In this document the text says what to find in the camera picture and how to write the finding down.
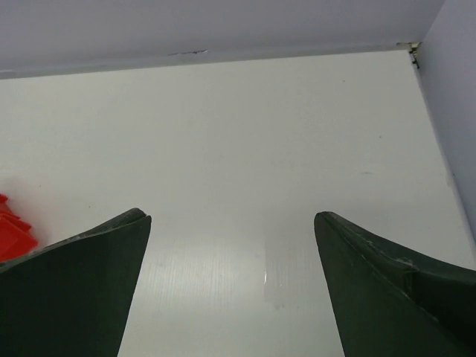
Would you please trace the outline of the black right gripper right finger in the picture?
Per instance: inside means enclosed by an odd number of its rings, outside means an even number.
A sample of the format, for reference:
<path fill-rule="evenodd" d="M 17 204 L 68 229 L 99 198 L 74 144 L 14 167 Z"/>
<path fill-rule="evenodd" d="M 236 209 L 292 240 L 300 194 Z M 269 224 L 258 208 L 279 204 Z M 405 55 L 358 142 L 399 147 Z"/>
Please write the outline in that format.
<path fill-rule="evenodd" d="M 475 355 L 475 271 L 333 212 L 317 213 L 314 227 L 346 356 Z"/>

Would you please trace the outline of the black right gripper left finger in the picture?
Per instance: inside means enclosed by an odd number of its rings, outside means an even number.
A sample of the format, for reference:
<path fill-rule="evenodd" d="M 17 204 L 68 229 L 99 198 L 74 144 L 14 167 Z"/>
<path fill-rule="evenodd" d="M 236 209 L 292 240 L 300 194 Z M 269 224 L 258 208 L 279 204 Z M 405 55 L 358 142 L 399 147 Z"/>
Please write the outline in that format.
<path fill-rule="evenodd" d="M 117 356 L 152 218 L 133 208 L 1 264 L 2 356 Z"/>

